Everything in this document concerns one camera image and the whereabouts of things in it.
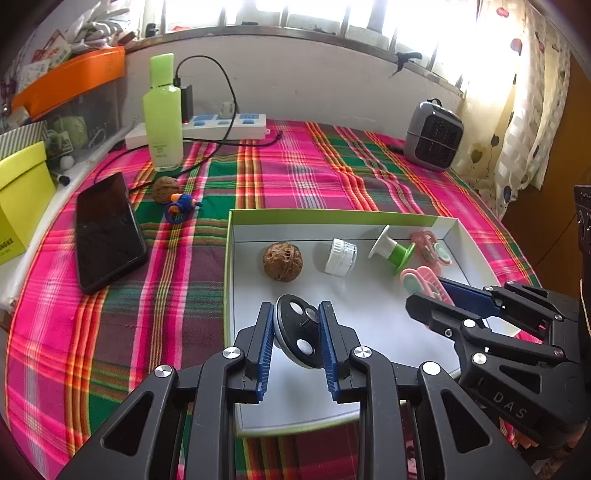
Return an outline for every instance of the black phone screen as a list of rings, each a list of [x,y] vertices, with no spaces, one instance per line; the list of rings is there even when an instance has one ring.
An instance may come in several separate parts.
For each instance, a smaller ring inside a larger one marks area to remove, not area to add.
[[[121,173],[111,175],[78,195],[76,261],[84,293],[100,290],[142,264],[146,257],[144,237]]]

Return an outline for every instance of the curtain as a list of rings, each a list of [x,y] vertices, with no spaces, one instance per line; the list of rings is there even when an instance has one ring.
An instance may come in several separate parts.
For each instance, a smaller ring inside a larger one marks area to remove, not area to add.
[[[502,218],[519,190],[544,181],[570,51],[524,0],[483,0],[470,42],[460,109],[465,133],[452,167]]]

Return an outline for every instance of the white power strip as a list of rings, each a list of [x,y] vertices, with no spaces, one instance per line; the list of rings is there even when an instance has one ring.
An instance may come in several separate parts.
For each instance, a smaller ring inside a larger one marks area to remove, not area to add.
[[[228,130],[230,118],[217,115],[196,115],[183,125],[184,138],[221,140]],[[262,140],[267,135],[267,116],[264,113],[239,113],[234,120],[228,140]],[[148,144],[145,124],[138,124],[125,136],[128,150]]]

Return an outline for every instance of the yellow-green box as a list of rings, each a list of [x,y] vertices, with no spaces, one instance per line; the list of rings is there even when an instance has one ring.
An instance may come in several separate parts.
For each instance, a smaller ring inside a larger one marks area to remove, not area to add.
[[[22,254],[56,187],[38,142],[0,160],[0,264]]]

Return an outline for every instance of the gray heater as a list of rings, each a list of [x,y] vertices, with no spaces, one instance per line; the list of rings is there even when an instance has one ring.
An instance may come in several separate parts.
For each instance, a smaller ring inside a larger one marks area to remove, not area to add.
[[[455,157],[464,133],[462,120],[434,103],[422,102],[408,126],[403,153],[408,161],[435,171],[447,170]]]

